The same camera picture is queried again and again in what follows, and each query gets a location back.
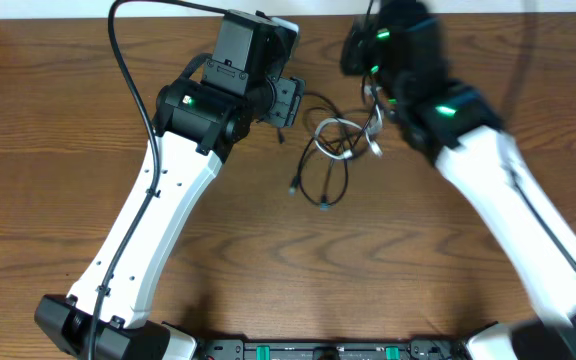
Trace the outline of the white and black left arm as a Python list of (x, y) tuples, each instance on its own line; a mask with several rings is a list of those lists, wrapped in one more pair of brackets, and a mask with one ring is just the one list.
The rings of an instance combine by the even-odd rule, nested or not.
[(78, 359), (190, 359), (197, 340), (154, 323), (165, 264), (197, 201), (254, 122), (293, 124), (305, 83), (284, 77), (299, 27), (261, 12), (222, 12), (215, 49), (164, 86), (146, 121), (149, 146), (135, 184), (86, 271), (34, 319)]

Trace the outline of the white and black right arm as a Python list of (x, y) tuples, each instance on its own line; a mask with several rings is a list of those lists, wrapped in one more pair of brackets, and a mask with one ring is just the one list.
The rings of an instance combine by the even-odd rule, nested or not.
[(418, 0), (370, 5), (340, 66), (371, 78), (371, 95), (404, 141), (478, 213), (512, 263), (535, 318), (486, 326), (457, 359), (576, 359), (576, 234), (480, 92), (452, 78), (438, 19)]

